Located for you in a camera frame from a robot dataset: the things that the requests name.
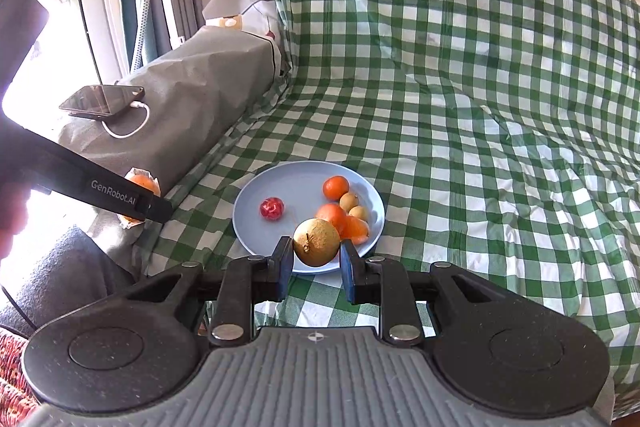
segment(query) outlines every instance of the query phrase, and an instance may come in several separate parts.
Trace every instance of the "person's hand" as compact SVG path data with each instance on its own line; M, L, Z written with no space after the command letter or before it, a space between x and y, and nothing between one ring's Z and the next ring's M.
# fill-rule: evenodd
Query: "person's hand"
M30 194L29 185L0 185L0 260L11 252L14 235L27 225L27 200Z

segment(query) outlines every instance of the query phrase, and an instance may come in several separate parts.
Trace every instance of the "round plate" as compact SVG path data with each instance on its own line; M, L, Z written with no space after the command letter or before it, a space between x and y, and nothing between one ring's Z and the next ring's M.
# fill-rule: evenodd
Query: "round plate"
M236 235L249 253L271 255L283 235L293 236L296 227L316 215L318 208L330 203L322 193L322 185L331 176L344 176L360 204L369 210L369 239L357 245L359 256L366 254L379 240L385 224L385 207L377 190L357 172L329 162L283 162L258 174L248 182L236 198L233 222ZM284 202L284 214L277 221L260 215L260 204L276 197ZM298 257L294 273L325 273L340 267L338 257L317 268L307 266Z

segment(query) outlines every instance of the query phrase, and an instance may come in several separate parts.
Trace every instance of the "phone screen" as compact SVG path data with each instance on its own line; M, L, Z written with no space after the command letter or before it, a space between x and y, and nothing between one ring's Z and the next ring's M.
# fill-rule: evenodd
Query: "phone screen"
M111 116L137 100L142 91L134 86L84 86L60 104L60 109Z

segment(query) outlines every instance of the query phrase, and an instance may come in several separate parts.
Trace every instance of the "plate rim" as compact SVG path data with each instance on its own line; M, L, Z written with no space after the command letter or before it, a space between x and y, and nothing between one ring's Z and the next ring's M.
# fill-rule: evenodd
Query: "plate rim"
M382 236L382 231L385 228L384 223L385 223L385 219L386 219L385 202L383 201L382 196L380 196L380 193L374 187L374 185L369 180L367 180L362 174L360 174L359 172L354 171L353 169L350 169L350 168L348 168L348 167L346 167L344 165L341 165L339 163L330 162L330 161L322 161L322 160L283 160L283 161L277 163L276 165L273 165L273 166L269 167L268 169L265 169L264 171L260 172L260 174L258 174L257 176L254 176L252 179L250 179L244 185L244 187L242 187L240 189L240 192L238 192L238 195L236 196L236 199L234 201L234 209L231 212L231 222L232 222L233 227L234 227L234 233L236 234L236 238L238 239L238 241L240 241L240 244L242 245L242 247L249 253L249 255L252 255L252 250L249 247L247 247L247 245L245 245L244 241L242 240L242 238L238 234L238 230L236 229L236 201L238 201L238 198L240 198L240 196L242 195L242 192L245 190L245 188L247 188L254 180L258 179L260 176L262 176L266 172L269 172L269 171L271 171L273 169L277 169L278 167L280 167L280 166L282 166L284 164L293 164L293 163L322 163L322 164L330 163L331 165L340 167L342 169L347 169L348 171L351 171L354 174L356 174L357 176L359 176L367 185L369 185L369 187L371 187L373 189L373 192L375 192L377 197L380 198L380 203L381 203L381 206L382 206L382 227L380 228L380 231L376 235L373 243L371 243L371 246L369 247L369 250L363 251L363 252L358 252L358 256L364 257L367 253L369 253L373 249L373 247L375 247L377 245L378 241L380 240L380 237ZM320 275L322 273L330 273L330 272L333 272L333 271L336 271L336 270L340 269L339 265L338 265L338 267L335 267L335 268L323 269L326 266L327 266L326 264L323 265L323 266L319 266L319 267L317 267L317 269L315 271L297 271L294 268L293 269L293 273L298 274L298 275Z

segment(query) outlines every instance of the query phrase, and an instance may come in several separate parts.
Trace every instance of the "circular black cover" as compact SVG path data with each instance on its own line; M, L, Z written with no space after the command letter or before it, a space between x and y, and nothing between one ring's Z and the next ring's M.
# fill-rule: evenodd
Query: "circular black cover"
M23 365L43 401L105 413L169 394L191 376L198 360L193 334L161 306L124 301L104 309L92 305L38 330Z
M460 393L515 417L549 418L592 405L609 371L593 331L527 302L474 306L436 338L433 356Z

